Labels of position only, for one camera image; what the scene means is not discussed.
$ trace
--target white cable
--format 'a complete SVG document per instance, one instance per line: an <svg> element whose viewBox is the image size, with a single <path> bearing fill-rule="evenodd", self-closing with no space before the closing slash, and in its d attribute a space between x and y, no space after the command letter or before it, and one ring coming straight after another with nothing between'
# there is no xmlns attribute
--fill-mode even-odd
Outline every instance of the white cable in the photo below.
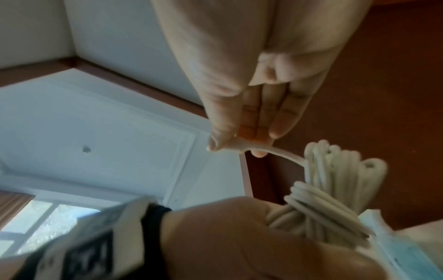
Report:
<svg viewBox="0 0 443 280"><path fill-rule="evenodd" d="M305 158L290 152L234 138L226 149L260 150L284 157L305 169L295 182L287 205L267 217L271 228L346 247L364 246L372 231L358 219L380 188L388 167L380 159L361 161L359 152L342 150L328 141L309 143Z"/></svg>

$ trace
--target hand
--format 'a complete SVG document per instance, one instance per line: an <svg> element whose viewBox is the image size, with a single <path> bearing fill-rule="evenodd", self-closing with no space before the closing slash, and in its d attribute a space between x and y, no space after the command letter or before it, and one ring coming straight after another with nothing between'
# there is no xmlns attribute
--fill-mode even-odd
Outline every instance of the hand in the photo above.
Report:
<svg viewBox="0 0 443 280"><path fill-rule="evenodd" d="M268 228L278 207L239 197L167 213L161 246L170 279L385 279L355 251Z"/></svg>
<svg viewBox="0 0 443 280"><path fill-rule="evenodd" d="M236 134L272 145L288 133L371 5L371 0L152 2L212 122L212 151Z"/></svg>

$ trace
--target brown wall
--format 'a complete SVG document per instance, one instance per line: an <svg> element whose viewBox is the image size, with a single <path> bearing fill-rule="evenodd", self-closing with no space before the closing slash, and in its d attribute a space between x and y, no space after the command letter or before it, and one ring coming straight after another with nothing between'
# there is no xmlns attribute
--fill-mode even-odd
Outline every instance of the brown wall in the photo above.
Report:
<svg viewBox="0 0 443 280"><path fill-rule="evenodd" d="M296 128L276 145L302 155L328 139L380 157L389 175L371 205L403 228L443 219L443 1L373 8ZM269 156L280 196L301 169Z"/></svg>

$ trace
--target window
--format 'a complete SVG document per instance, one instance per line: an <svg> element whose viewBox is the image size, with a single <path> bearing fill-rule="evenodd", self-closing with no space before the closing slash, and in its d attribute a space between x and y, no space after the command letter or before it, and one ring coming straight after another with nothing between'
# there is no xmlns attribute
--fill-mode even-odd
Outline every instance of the window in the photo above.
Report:
<svg viewBox="0 0 443 280"><path fill-rule="evenodd" d="M70 231L77 218L100 210L55 202L29 202L1 231L0 257L34 251Z"/></svg>

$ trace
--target fingernail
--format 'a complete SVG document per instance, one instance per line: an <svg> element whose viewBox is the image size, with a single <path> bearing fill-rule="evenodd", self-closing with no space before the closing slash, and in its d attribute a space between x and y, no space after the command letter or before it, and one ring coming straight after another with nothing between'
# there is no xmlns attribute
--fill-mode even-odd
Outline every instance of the fingernail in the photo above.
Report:
<svg viewBox="0 0 443 280"><path fill-rule="evenodd" d="M213 152L217 147L217 143L216 141L212 138L212 136L209 137L208 139L208 145L206 146L206 149L209 152Z"/></svg>

